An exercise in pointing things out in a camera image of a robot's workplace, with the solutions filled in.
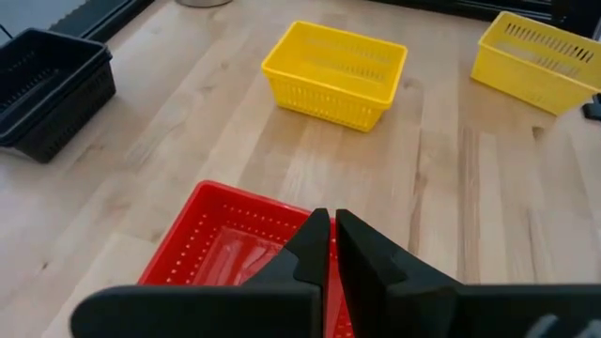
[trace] wooden table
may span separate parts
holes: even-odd
[[[275,106],[260,63],[295,20],[408,46],[368,134]],[[470,80],[487,23],[362,0],[157,1],[109,45],[117,95],[50,164],[0,158],[0,328],[66,337],[135,283],[196,182],[349,208],[467,283],[601,280],[601,128]]]

